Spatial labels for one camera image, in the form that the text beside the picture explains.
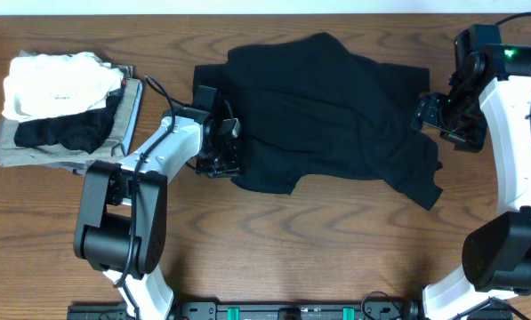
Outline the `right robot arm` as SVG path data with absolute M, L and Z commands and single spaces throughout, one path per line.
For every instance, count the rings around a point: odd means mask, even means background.
M 423 289 L 426 319 L 469 319 L 531 295 L 531 47 L 457 41 L 455 65 L 451 92 L 424 99 L 417 117 L 464 150 L 491 137 L 497 209 L 466 237 L 461 266 Z

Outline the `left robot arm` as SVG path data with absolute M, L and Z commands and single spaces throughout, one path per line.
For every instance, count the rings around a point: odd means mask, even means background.
M 172 313 L 173 289 L 159 266 L 169 183 L 191 160 L 210 177 L 236 172 L 240 131 L 230 110 L 169 110 L 153 135 L 130 155 L 89 167 L 74 252 L 119 291 L 131 319 L 166 319 Z

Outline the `black t-shirt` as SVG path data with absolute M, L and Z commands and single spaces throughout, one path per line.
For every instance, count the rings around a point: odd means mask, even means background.
M 424 209 L 438 201 L 437 143 L 411 126 L 427 68 L 381 63 L 318 33 L 231 49 L 199 65 L 241 124 L 240 188 L 290 194 L 307 175 L 381 180 Z

